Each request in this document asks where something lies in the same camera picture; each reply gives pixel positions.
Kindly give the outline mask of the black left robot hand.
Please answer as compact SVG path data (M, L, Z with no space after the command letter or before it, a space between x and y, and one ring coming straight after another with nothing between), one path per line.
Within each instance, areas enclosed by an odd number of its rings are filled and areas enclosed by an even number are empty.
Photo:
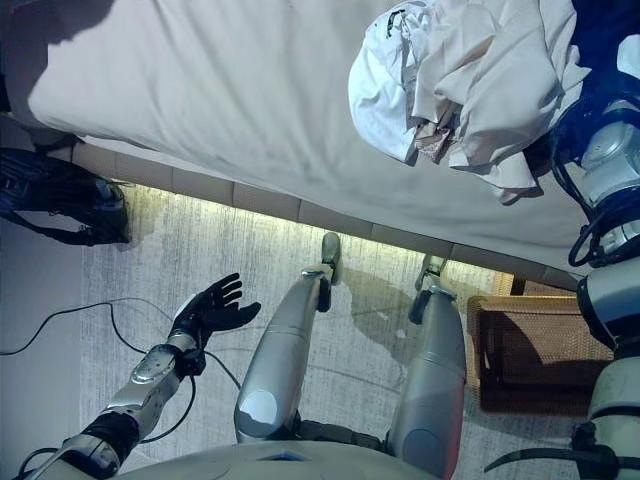
M243 295L238 273L230 274L197 293L174 319L170 336L187 334L204 349L213 333L230 331L249 324L258 315L259 302L240 306Z

